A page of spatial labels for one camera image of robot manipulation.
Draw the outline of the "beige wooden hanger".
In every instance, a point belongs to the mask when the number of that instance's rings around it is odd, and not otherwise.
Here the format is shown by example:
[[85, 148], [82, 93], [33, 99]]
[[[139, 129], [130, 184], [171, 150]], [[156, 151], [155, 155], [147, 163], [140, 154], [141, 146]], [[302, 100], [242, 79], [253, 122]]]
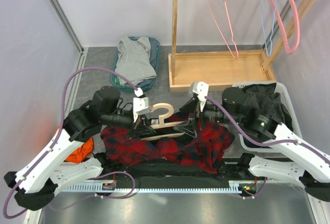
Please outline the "beige wooden hanger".
[[[154, 112], [157, 109], [162, 109], [162, 108], [166, 109], [168, 112], [165, 113], [165, 114], [159, 115], [158, 116], [159, 123], [158, 124], [152, 124], [151, 125], [151, 128], [153, 128], [155, 130], [157, 130], [157, 129], [164, 129], [164, 128], [175, 127], [175, 126], [177, 126], [177, 125], [179, 125], [179, 124], [182, 123], [182, 121], [165, 123], [165, 119], [171, 117], [174, 114], [174, 108], [169, 103], [157, 103], [157, 104], [154, 104], [151, 107], [151, 112]], [[142, 138], [142, 139], [143, 140], [147, 140], [147, 141], [153, 141], [153, 140], [159, 140], [159, 139], [164, 138], [164, 137], [175, 138], [175, 137], [182, 136], [184, 134], [185, 133], [182, 133], [182, 132], [176, 132], [176, 133], [172, 133], [172, 134], [154, 135], [154, 136], [145, 137], [145, 138]]]

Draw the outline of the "red navy plaid skirt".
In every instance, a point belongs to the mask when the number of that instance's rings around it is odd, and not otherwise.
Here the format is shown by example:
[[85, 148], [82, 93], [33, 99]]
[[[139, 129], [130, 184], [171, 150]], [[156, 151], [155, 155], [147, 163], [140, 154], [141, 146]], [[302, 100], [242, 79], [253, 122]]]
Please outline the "red navy plaid skirt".
[[107, 157], [115, 164], [131, 167], [165, 158], [179, 165], [198, 166], [212, 174], [217, 173], [224, 151], [235, 139], [226, 127], [211, 122], [206, 122], [204, 129], [198, 129], [196, 138], [182, 135], [147, 141], [130, 138], [128, 129], [115, 126], [105, 127], [100, 137]]

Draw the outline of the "black dotted garment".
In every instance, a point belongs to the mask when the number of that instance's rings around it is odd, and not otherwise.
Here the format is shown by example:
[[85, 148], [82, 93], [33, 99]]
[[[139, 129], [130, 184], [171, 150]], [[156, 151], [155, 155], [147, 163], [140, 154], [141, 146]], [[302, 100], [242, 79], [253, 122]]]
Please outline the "black dotted garment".
[[242, 88], [249, 97], [249, 105], [257, 110], [280, 119], [291, 131], [293, 131], [292, 118], [288, 109], [281, 101], [279, 92], [275, 92], [276, 83], [252, 84]]

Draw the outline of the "pink wire hanger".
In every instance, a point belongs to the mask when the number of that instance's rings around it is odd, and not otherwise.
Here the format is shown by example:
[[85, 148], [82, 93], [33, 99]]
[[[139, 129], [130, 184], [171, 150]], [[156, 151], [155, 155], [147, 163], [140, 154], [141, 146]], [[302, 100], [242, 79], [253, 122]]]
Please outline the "pink wire hanger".
[[237, 60], [239, 58], [239, 50], [235, 42], [234, 31], [232, 22], [230, 19], [227, 0], [217, 0], [223, 5], [222, 11], [223, 14], [220, 14], [219, 11], [215, 11], [213, 4], [209, 0], [205, 0], [207, 7], [209, 9], [210, 15], [215, 23], [215, 26], [226, 45], [228, 51], [230, 52], [232, 58]]

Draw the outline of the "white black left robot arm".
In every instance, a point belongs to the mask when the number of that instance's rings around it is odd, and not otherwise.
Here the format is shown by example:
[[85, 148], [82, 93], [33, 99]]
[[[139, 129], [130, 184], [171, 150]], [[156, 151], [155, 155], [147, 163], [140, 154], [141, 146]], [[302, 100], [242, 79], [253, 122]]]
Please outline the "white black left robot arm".
[[93, 98], [71, 111], [47, 146], [23, 169], [5, 174], [16, 203], [31, 211], [47, 206], [53, 198], [70, 186], [100, 177], [108, 179], [113, 166], [105, 154], [98, 153], [85, 162], [58, 171], [69, 155], [100, 133], [102, 126], [135, 128], [138, 118], [151, 112], [148, 97], [142, 89], [135, 91], [131, 110], [119, 109], [120, 92], [106, 87], [96, 91]]

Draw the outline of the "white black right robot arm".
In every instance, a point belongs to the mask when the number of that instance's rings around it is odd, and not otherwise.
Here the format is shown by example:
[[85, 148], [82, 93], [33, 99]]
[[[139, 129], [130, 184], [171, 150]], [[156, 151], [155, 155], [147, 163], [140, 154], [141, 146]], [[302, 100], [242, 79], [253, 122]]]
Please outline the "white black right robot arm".
[[195, 137], [197, 122], [233, 124], [246, 140], [285, 155], [289, 162], [279, 162], [244, 153], [236, 166], [240, 179], [251, 176], [290, 182], [304, 188], [311, 196], [329, 201], [329, 155], [297, 136], [274, 114], [253, 106], [252, 96], [239, 87], [229, 87], [219, 103], [203, 87], [193, 87], [192, 98], [181, 109], [188, 119], [174, 129]]

